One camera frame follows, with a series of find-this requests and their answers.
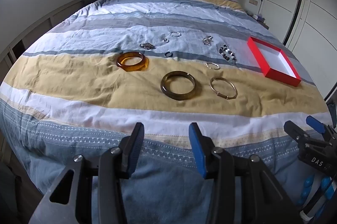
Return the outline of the dark olive bangle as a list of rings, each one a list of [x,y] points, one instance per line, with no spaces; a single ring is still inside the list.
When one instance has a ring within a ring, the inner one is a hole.
[[[197,81],[190,73],[173,71],[162,78],[160,89],[174,100],[189,100],[197,94]]]

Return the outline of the striped bed duvet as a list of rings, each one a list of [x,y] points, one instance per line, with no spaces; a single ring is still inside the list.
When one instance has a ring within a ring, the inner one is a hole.
[[[98,0],[1,84],[43,192],[31,223],[301,223],[336,134],[308,72],[236,0]]]

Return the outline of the amber resin bangle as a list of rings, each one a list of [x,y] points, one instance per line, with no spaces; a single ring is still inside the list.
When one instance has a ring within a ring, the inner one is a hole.
[[[140,52],[130,51],[121,54],[116,59],[116,65],[126,72],[139,71],[146,67],[147,58]]]

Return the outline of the red jewelry box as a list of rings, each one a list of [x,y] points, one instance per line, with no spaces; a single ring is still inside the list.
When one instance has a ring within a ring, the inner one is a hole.
[[[278,47],[249,37],[247,45],[266,78],[297,87],[302,81],[286,53]]]

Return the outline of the white wardrobe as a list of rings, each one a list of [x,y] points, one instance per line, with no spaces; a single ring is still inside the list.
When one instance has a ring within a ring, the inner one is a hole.
[[[308,71],[325,100],[336,95],[336,0],[262,0],[270,32]]]

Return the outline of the wooden nightstand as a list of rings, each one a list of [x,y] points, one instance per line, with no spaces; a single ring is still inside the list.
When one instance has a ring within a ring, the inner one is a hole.
[[[261,14],[254,14],[251,11],[246,11],[246,13],[252,17],[253,19],[255,19],[259,24],[261,24],[264,28],[266,28],[267,30],[269,29],[269,26],[266,25],[265,23],[265,18],[261,15]]]

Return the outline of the low wooden shelf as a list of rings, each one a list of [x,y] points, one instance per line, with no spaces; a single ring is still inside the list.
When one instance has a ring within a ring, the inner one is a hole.
[[[1,50],[1,81],[26,49],[42,35],[81,9],[84,6],[83,1],[73,0],[49,12],[26,28],[7,47]]]

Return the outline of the thin gold bangle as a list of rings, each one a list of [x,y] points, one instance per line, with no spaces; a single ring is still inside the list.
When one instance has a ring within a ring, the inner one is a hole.
[[[224,98],[225,100],[233,100],[238,95],[235,85],[223,77],[211,78],[210,88],[218,97]]]

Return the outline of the silver brooch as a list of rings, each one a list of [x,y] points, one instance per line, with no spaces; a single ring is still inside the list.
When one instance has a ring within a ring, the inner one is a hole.
[[[149,42],[141,43],[139,47],[145,49],[145,50],[152,50],[155,49],[155,46]]]

